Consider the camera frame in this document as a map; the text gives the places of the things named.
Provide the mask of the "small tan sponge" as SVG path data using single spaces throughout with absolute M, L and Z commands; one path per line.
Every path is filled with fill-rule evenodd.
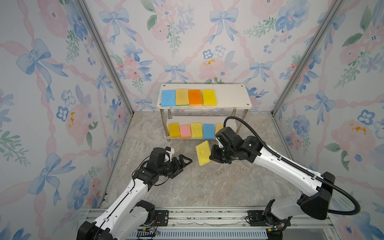
M 223 127 L 224 125 L 222 123 L 216 123 L 215 134 L 217 134 Z

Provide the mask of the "tan yellow sponge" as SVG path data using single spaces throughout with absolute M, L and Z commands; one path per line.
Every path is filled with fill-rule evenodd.
M 176 106 L 188 106 L 189 105 L 189 90 L 177 89 L 176 90 Z

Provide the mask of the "pale yellow sponge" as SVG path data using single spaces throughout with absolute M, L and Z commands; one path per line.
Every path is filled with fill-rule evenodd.
M 211 161 L 211 148 L 208 141 L 204 141 L 203 143 L 197 145 L 196 152 L 200 166 L 203 166 Z

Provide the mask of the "orange sponge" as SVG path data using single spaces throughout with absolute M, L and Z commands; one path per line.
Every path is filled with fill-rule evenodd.
M 203 105 L 203 98 L 201 90 L 188 90 L 189 106 L 197 107 Z

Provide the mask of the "pink sponge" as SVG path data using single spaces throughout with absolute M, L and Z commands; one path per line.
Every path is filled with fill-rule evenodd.
M 180 125 L 180 138 L 182 140 L 192 138 L 192 132 L 191 132 L 191 126 L 190 125 Z

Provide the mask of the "bright yellow sponge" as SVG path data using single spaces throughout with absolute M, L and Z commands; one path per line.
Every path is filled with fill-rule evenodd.
M 215 90 L 202 90 L 203 95 L 203 106 L 212 107 L 217 106 L 218 102 L 216 99 Z

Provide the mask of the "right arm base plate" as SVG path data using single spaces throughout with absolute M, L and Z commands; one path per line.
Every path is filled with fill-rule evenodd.
M 292 217 L 288 217 L 280 220 L 271 213 L 259 210 L 247 211 L 247 216 L 245 217 L 246 222 L 251 227 L 267 227 L 267 231 L 272 233 L 284 231 L 291 225 L 291 219 Z

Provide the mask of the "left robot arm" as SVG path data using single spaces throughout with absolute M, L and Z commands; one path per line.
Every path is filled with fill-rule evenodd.
M 156 214 L 156 207 L 143 199 L 161 176 L 174 179 L 192 159 L 175 157 L 170 147 L 154 148 L 133 171 L 127 188 L 93 222 L 85 221 L 78 229 L 78 240 L 125 240 L 139 227 L 157 227 L 165 217 Z

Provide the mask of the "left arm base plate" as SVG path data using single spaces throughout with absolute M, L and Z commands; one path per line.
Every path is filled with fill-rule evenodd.
M 169 222 L 168 210 L 150 210 L 147 220 L 142 226 L 145 227 L 167 227 Z

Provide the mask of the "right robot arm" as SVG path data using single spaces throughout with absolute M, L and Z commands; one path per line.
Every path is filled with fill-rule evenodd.
M 290 217 L 298 215 L 306 214 L 317 220 L 327 218 L 332 188 L 316 180 L 320 173 L 296 165 L 254 136 L 242 139 L 230 127 L 221 129 L 216 140 L 219 144 L 212 148 L 212 161 L 223 164 L 234 160 L 248 161 L 274 172 L 300 190 L 294 196 L 269 201 L 263 213 L 257 216 L 258 222 L 281 226 Z

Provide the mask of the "yellow porous sponge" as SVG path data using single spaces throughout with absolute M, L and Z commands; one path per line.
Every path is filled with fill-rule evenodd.
M 202 123 L 191 123 L 191 135 L 193 139 L 203 138 L 203 124 Z

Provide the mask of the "blue sponge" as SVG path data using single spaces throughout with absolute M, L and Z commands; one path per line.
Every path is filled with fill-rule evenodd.
M 176 91 L 175 90 L 163 90 L 161 107 L 175 107 L 176 106 Z
M 214 140 L 215 139 L 215 125 L 203 124 L 203 139 Z

